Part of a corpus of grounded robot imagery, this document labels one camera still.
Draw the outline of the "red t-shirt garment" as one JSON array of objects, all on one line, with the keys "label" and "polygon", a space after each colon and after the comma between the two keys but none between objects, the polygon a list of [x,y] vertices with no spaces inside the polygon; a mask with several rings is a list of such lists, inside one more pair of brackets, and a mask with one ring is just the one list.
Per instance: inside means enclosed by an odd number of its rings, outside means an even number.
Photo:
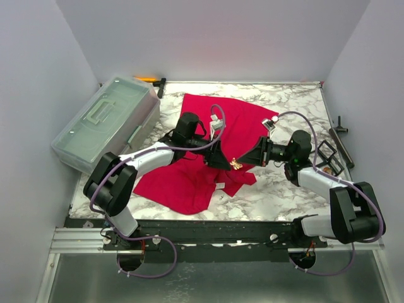
[{"label": "red t-shirt garment", "polygon": [[[218,115],[225,116],[221,147],[229,162],[241,157],[260,137],[266,136],[268,132],[262,120],[277,115],[272,110],[237,99],[191,94],[185,94],[181,112],[196,114],[204,126],[208,126],[213,104],[222,108]],[[250,165],[230,171],[214,169],[208,167],[201,156],[187,153],[185,159],[145,174],[134,193],[183,215],[193,215],[208,209],[217,184],[223,184],[223,191],[233,197],[243,185],[256,183],[249,169]]]}]

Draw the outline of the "round orange brooch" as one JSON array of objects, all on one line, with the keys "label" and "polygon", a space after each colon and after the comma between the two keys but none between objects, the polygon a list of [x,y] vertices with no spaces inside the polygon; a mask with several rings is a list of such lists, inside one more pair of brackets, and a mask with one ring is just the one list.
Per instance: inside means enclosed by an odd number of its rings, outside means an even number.
[{"label": "round orange brooch", "polygon": [[332,169],[329,168],[329,167],[324,167],[324,168],[323,168],[323,172],[325,172],[325,173],[327,173],[327,174],[329,174],[329,175],[333,175],[333,171],[332,171]]}]

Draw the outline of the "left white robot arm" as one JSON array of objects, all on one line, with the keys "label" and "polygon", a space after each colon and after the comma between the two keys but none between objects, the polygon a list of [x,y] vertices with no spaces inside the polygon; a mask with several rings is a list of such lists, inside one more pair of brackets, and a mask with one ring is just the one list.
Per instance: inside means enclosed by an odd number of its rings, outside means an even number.
[{"label": "left white robot arm", "polygon": [[135,181],[160,167],[166,167],[191,152],[200,155],[206,166],[230,170],[231,166],[221,148],[221,137],[226,127],[225,116],[210,116],[209,129],[197,134],[204,124],[196,114],[180,116],[174,129],[152,146],[128,155],[104,154],[88,178],[83,194],[90,200],[90,209],[100,213],[114,228],[119,243],[134,249],[140,241],[138,222],[132,216],[128,202]]}]

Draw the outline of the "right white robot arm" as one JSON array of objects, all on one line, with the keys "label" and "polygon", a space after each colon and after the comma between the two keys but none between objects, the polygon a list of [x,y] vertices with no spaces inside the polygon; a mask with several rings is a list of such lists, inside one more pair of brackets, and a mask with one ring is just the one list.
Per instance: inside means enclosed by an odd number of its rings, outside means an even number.
[{"label": "right white robot arm", "polygon": [[349,244],[383,235],[385,223],[372,186],[367,182],[347,182],[317,171],[309,160],[310,153],[311,135],[298,130],[287,145],[260,137],[256,145],[237,161],[261,167],[270,161],[283,162],[288,181],[328,200],[329,215],[309,215],[294,220],[298,227],[291,230],[290,239],[295,246],[305,247],[313,237],[332,238]]}]

